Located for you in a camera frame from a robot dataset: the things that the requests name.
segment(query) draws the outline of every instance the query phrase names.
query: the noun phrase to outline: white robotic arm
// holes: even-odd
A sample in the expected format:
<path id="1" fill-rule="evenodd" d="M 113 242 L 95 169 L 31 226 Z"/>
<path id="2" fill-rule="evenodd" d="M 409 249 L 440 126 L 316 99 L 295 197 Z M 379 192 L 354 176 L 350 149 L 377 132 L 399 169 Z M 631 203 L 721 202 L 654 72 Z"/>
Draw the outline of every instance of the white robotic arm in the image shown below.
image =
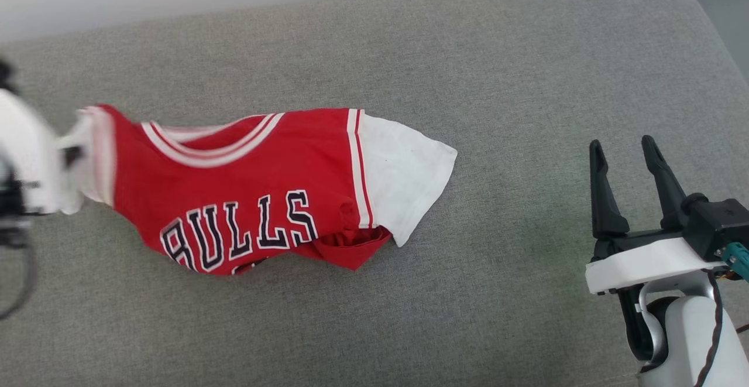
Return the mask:
<path id="1" fill-rule="evenodd" d="M 82 154 L 70 136 L 59 139 L 46 121 L 7 83 L 10 69 L 0 62 L 0 246 L 23 250 L 26 276 L 21 292 L 0 320 L 18 310 L 35 284 L 30 218 L 80 208 L 83 196 L 69 169 Z"/>
<path id="2" fill-rule="evenodd" d="M 652 137 L 643 138 L 664 218 L 660 230 L 629 233 L 598 141 L 590 145 L 594 256 L 586 267 L 594 294 L 617 294 L 642 387 L 746 385 L 749 362 L 723 309 L 716 276 L 749 275 L 749 211 L 736 200 L 686 197 Z M 682 296 L 651 300 L 654 293 Z"/>

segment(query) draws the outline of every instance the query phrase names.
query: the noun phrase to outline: grey couch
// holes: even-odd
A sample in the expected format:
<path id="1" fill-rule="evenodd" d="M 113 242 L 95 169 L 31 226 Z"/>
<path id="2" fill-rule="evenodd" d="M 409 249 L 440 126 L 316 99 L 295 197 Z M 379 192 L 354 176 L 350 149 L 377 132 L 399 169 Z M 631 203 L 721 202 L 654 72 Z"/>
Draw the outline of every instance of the grey couch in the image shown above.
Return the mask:
<path id="1" fill-rule="evenodd" d="M 207 277 L 104 206 L 39 220 L 8 387 L 636 385 L 618 302 L 584 279 L 588 143 L 634 230 L 660 219 L 646 133 L 686 191 L 749 203 L 749 86 L 695 0 L 318 0 L 0 51 L 60 132 L 92 102 L 168 125 L 358 107 L 459 152 L 409 244 L 358 272 Z M 746 288 L 721 288 L 749 323 Z"/>

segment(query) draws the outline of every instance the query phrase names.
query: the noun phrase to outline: chicago bulls jersey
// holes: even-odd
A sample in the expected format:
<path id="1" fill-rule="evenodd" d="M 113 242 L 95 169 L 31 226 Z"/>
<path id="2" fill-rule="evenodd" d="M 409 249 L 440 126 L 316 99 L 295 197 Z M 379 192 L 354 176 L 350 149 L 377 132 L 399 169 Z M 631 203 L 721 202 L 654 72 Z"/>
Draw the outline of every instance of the chicago bulls jersey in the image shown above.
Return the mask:
<path id="1" fill-rule="evenodd" d="M 390 236 L 408 240 L 457 152 L 358 109 L 255 115 L 223 126 L 133 123 L 89 107 L 82 192 L 126 217 L 149 248 L 231 275 L 287 252 L 357 269 Z"/>

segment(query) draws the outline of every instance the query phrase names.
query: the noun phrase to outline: white fabric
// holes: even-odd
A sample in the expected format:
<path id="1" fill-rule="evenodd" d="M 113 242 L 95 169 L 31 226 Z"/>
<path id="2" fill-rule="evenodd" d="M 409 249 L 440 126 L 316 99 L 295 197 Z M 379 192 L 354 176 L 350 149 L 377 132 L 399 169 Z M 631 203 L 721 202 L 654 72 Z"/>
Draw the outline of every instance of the white fabric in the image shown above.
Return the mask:
<path id="1" fill-rule="evenodd" d="M 442 194 L 458 152 L 408 126 L 364 112 L 359 141 L 373 226 L 386 227 L 403 246 Z"/>
<path id="2" fill-rule="evenodd" d="M 60 144 L 78 145 L 82 149 L 82 157 L 73 163 L 71 170 L 80 192 L 94 201 L 114 206 L 117 152 L 109 114 L 97 107 L 80 110 L 78 121 Z M 72 214 L 78 208 L 63 211 Z"/>

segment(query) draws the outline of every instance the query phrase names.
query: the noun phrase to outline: red jersey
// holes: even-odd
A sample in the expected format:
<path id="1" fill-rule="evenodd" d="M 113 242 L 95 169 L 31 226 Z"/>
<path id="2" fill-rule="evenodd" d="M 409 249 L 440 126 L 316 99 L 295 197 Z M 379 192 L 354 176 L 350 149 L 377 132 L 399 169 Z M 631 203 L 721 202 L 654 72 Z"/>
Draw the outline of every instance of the red jersey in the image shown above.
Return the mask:
<path id="1" fill-rule="evenodd" d="M 102 105 L 84 109 L 74 132 L 82 192 L 149 248 L 215 275 L 287 252 L 357 269 L 391 234 L 405 243 L 457 154 L 358 109 L 163 128 Z"/>

